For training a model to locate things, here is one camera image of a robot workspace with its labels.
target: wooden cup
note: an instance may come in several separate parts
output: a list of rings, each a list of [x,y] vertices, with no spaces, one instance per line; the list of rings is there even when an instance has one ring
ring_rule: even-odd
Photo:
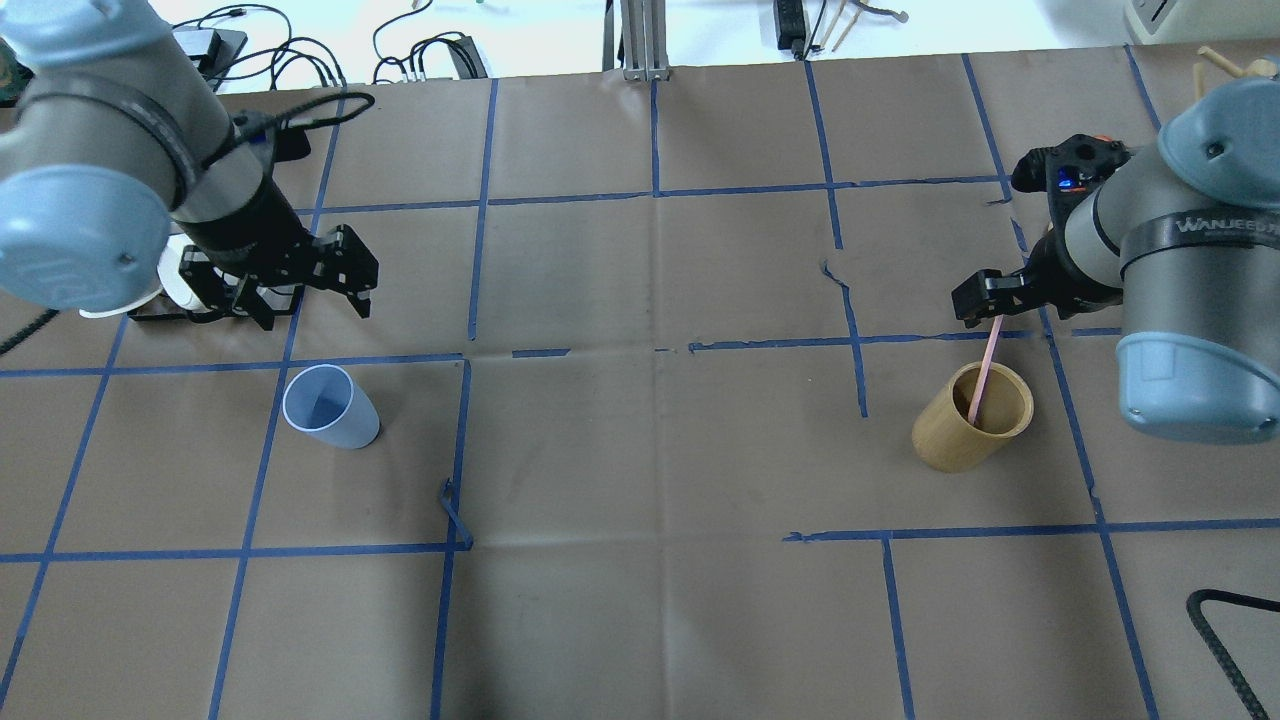
[[[1036,407],[1027,382],[1000,363],[992,363],[987,389],[978,406],[978,421],[969,424],[965,416],[980,366],[982,363],[970,363],[956,370],[911,427],[915,454],[934,470],[969,470],[1025,430],[1032,421]]]

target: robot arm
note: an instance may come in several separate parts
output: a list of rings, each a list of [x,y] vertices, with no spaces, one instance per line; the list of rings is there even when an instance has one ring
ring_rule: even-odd
[[[207,307],[270,329],[259,288],[308,284],[369,315],[378,260],[349,227],[302,227],[261,151],[278,128],[228,115],[146,0],[10,0],[0,35],[36,70],[0,137],[0,287],[54,309],[128,305],[155,287],[172,219]]]
[[[956,287],[957,319],[1123,299],[1130,425],[1211,443],[1280,432],[1280,82],[1225,85],[1132,156],[1085,136],[1032,151],[1014,184],[1048,192],[1053,227],[1023,269]]]

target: blue plastic cup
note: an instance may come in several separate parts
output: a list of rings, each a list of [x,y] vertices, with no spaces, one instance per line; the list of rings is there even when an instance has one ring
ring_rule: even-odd
[[[337,365],[307,368],[289,380],[284,419],[300,432],[344,450],[374,442],[381,427],[369,396]]]

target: wooden stick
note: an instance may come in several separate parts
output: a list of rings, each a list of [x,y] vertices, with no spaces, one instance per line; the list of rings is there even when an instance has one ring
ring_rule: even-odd
[[[832,53],[840,50],[840,45],[845,42],[846,37],[849,37],[849,31],[854,29],[854,24],[858,22],[858,18],[860,17],[863,17],[863,9],[858,8],[858,12],[854,13],[854,19],[849,20],[849,24],[845,26],[845,32],[840,33],[840,37],[836,40],[836,46],[831,49]]]
[[[849,0],[840,0],[840,9],[836,10],[836,17],[831,18],[831,24],[827,26],[827,35],[822,36],[822,42],[818,44],[818,47],[827,46],[827,41],[831,40],[831,33],[836,29],[836,23],[840,22],[840,15],[845,14],[845,5],[847,4]]]
[[[1226,74],[1229,74],[1231,77],[1244,77],[1244,69],[1243,68],[1240,68],[1235,63],[1228,60],[1217,50],[1213,50],[1208,45],[1201,46],[1201,49],[1197,50],[1196,54],[1199,55],[1201,58],[1204,58],[1210,63],[1213,63],[1219,68],[1222,68],[1222,72],[1225,72]]]
[[[982,368],[978,370],[978,386],[973,388],[973,402],[969,404],[969,424],[973,427],[978,427],[978,405],[982,402],[982,392],[987,389],[987,375],[991,374],[991,359],[996,355],[996,341],[1000,340],[1000,328],[1004,324],[1004,315],[996,315],[996,319],[991,323],[987,351],[982,355]]]
[[[1204,97],[1204,63],[1192,65],[1192,82],[1196,85],[1196,101]]]

